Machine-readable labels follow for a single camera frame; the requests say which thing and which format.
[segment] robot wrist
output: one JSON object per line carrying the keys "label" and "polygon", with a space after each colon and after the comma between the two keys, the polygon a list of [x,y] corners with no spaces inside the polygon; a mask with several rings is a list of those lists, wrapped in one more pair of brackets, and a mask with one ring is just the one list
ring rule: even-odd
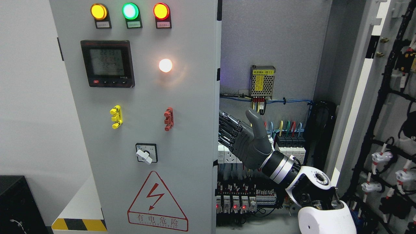
{"label": "robot wrist", "polygon": [[300,166],[279,151],[274,151],[261,166],[262,172],[277,184],[287,188],[296,178]]}

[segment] yellow black hazard stripe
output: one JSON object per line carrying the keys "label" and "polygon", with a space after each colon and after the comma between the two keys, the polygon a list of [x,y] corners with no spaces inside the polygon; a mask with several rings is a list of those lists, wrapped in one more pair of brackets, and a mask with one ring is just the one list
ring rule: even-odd
{"label": "yellow black hazard stripe", "polygon": [[106,232],[107,227],[103,219],[61,219],[52,224],[53,230],[77,230]]}

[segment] red wire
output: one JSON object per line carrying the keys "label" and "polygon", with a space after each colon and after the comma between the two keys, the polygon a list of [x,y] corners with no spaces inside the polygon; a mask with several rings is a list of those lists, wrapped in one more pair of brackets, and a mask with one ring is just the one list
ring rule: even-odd
{"label": "red wire", "polygon": [[296,122],[295,121],[292,121],[292,124],[289,128],[289,131],[292,130],[292,127],[293,127],[292,137],[294,137],[295,136],[295,129],[296,129]]}

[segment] digital power meter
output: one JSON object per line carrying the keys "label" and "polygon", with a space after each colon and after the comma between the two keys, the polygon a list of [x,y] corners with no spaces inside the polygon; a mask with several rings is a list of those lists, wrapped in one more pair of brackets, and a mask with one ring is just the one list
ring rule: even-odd
{"label": "digital power meter", "polygon": [[134,87],[128,40],[83,40],[81,49],[91,87]]}

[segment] lightning bolt symbol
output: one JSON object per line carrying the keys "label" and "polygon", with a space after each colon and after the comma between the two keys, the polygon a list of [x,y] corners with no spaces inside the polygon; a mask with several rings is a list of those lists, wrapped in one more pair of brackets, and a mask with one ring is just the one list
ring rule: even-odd
{"label": "lightning bolt symbol", "polygon": [[154,208],[154,205],[156,205],[156,203],[160,200],[160,198],[162,198],[163,195],[165,195],[164,193],[151,195],[156,190],[156,188],[158,186],[159,186],[159,184],[158,183],[155,183],[155,185],[153,186],[153,188],[150,190],[149,194],[147,194],[147,196],[146,196],[146,198],[147,197],[157,197],[157,196],[159,196],[159,198],[155,201],[155,203],[153,203],[152,206],[149,206],[149,210],[153,209]]}

